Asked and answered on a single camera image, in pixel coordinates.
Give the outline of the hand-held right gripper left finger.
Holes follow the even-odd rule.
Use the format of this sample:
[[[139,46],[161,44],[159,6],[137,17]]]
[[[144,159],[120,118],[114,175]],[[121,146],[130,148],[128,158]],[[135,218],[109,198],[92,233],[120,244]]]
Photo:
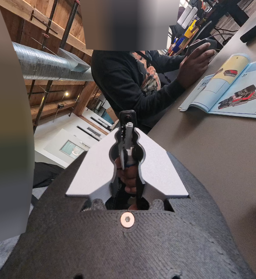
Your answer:
[[[117,133],[111,131],[86,153],[68,190],[67,197],[82,197],[104,203],[113,195],[111,183],[116,178],[115,160],[119,157]]]

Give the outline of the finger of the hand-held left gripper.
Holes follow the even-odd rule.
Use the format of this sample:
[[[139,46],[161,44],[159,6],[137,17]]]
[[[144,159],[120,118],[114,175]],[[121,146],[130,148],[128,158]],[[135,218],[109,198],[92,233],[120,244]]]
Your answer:
[[[126,151],[125,151],[124,147],[125,147],[125,143],[124,143],[124,141],[121,141],[118,145],[118,149],[119,149],[119,157],[120,157],[120,163],[121,163],[122,170],[125,169],[125,165],[126,165]]]

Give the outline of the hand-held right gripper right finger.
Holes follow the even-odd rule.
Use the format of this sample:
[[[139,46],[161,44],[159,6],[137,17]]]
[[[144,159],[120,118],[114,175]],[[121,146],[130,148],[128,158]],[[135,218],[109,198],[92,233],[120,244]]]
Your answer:
[[[139,128],[135,128],[135,132],[138,135],[137,143],[143,151],[143,159],[139,163],[139,177],[144,184],[142,197],[148,202],[188,197],[166,150]]]

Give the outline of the grey toy brick assembly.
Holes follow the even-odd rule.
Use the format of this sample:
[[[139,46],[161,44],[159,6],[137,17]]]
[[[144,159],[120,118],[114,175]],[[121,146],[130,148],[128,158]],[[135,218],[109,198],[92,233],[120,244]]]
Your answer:
[[[121,153],[124,150],[130,150],[133,146],[133,123],[128,122],[122,127],[122,133],[120,137],[120,143],[119,143],[119,153]]]

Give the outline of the brown desk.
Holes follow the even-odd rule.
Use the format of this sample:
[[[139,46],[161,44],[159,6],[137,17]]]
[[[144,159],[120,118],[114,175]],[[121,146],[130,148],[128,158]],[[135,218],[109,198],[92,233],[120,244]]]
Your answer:
[[[178,109],[200,80],[215,73],[232,54],[246,53],[256,61],[256,39],[248,46],[239,39],[254,19],[256,11],[148,136],[208,190],[256,274],[256,119],[206,114],[195,107],[185,112]]]

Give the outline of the person's left hand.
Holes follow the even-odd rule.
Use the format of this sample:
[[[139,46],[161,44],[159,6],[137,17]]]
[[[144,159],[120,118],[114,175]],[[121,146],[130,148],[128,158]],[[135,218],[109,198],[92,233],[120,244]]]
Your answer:
[[[122,169],[120,157],[115,160],[117,168],[117,176],[125,184],[125,191],[129,194],[136,194],[136,178],[138,172],[138,165],[133,165]]]

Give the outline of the glass window with logo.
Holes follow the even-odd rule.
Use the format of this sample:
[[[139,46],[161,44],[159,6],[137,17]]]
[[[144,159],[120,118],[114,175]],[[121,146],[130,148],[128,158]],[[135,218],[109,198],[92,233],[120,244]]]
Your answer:
[[[90,146],[88,146],[82,141],[76,144],[73,141],[67,140],[59,150],[63,154],[66,154],[67,156],[76,159],[83,152],[87,152],[90,148]]]

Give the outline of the person's black jacket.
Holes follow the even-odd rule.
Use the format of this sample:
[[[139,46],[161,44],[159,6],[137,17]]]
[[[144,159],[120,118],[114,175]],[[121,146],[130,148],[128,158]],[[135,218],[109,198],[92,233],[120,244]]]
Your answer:
[[[63,171],[64,169],[62,167],[54,164],[35,162],[33,188],[49,186]]]

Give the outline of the toy instruction booklet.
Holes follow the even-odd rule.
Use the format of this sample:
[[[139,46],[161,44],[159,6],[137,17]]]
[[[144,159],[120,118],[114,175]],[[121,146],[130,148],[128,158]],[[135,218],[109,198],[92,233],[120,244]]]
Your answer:
[[[256,61],[231,55],[215,74],[205,76],[179,110],[196,107],[206,113],[256,118]]]

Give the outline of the yellow plastic bin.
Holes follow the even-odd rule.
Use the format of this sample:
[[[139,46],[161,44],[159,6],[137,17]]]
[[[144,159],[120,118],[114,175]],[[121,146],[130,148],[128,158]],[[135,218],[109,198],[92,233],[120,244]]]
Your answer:
[[[196,32],[196,30],[198,29],[198,27],[196,26],[196,21],[197,19],[195,19],[192,24],[188,27],[188,29],[186,30],[186,32],[184,33],[184,36],[188,39],[190,39],[194,33]]]

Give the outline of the dark grey object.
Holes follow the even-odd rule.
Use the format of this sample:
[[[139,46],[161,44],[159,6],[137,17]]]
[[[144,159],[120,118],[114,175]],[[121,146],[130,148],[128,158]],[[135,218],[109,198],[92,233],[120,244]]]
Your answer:
[[[202,40],[197,40],[193,44],[191,44],[187,48],[185,56],[188,57],[195,49],[197,49],[198,47],[200,47],[201,45],[203,45],[205,43],[209,43],[210,46],[207,49],[205,49],[204,52],[208,51],[208,50],[216,50],[217,41],[214,40],[214,39],[211,39],[211,38],[205,38],[205,39],[202,39]]]

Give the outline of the black ceiling pipe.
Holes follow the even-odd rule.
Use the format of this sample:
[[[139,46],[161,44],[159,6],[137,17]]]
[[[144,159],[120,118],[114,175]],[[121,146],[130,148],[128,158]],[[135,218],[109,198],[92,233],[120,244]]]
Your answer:
[[[76,15],[76,12],[77,12],[77,9],[78,9],[79,5],[80,5],[79,1],[74,1],[74,4],[72,6],[72,9],[71,9],[68,21],[67,21],[67,25],[66,25],[65,31],[63,33],[63,36],[62,36],[62,39],[61,39],[61,42],[60,42],[59,48],[61,48],[61,49],[65,48],[65,45],[66,45],[66,42],[67,42],[67,38],[68,38],[68,36],[70,34],[70,29],[71,29],[71,26],[73,24],[74,17]],[[36,128],[37,128],[37,126],[39,124],[39,121],[40,121],[40,118],[41,118],[41,114],[42,114],[43,108],[45,106],[46,99],[47,99],[47,97],[49,95],[49,91],[50,91],[50,88],[52,86],[52,83],[53,83],[53,80],[48,80],[47,85],[46,85],[46,89],[44,90],[44,96],[43,96],[43,98],[41,100],[41,103],[40,103],[40,106],[39,106],[39,110],[38,110],[38,113],[37,113],[37,116],[36,116],[36,119],[35,119],[35,122],[34,122],[34,125],[33,125],[33,134],[35,134]]]

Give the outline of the silver air duct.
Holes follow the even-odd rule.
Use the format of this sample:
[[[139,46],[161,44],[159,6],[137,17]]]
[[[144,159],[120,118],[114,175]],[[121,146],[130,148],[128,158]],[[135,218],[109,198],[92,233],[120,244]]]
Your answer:
[[[61,48],[58,55],[49,54],[12,42],[24,79],[93,81],[91,67],[78,56]]]

